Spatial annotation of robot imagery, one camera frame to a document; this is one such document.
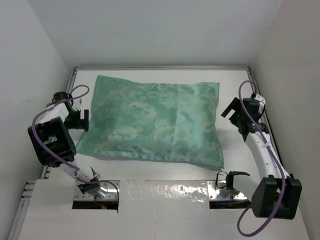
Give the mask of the light blue pillowcase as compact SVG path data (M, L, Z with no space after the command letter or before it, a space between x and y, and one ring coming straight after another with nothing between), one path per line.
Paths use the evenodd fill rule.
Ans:
M220 85L96 78L89 129L77 152L95 158L190 163L222 169L216 132Z

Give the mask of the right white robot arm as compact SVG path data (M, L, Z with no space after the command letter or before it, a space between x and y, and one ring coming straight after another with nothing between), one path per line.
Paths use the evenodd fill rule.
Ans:
M225 118L234 111L229 120L250 149L260 176L260 181L255 181L247 172L230 171L225 188L242 193L250 201L257 218L267 218L276 209L274 218L292 220L296 216L302 184L279 162L269 129L259 121L264 108L264 98L254 94L243 100L235 97L221 114Z

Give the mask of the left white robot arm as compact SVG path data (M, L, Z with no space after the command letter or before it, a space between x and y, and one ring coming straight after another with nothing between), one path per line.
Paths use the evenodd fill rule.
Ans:
M60 91L53 95L40 120L34 119L27 132L39 162L43 166L59 169L76 182L82 194L97 197L101 190L98 174L77 156L69 130L89 129L89 111L73 108L70 93Z

